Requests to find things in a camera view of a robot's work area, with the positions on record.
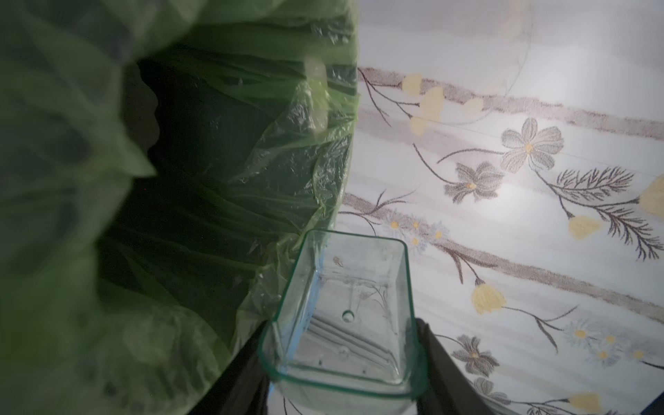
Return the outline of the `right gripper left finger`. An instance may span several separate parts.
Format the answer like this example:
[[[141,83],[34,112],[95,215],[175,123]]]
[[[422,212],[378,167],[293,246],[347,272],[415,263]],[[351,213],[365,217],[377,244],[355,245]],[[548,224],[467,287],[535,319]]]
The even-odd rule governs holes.
[[[221,377],[188,415],[267,415],[270,381],[258,348],[267,322],[261,323]]]

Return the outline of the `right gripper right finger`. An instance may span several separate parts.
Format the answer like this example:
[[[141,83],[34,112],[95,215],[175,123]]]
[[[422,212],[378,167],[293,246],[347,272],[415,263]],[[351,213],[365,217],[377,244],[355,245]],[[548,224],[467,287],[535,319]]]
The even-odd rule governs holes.
[[[424,347],[428,387],[417,400],[421,415],[491,415],[493,412],[462,375],[424,320],[416,319]]]

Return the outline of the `clear green shavings tray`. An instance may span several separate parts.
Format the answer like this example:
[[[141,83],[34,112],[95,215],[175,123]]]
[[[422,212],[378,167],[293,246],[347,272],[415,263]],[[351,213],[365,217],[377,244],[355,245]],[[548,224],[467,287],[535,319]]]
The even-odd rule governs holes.
[[[427,387],[406,244],[307,232],[258,357],[299,409],[405,413]]]

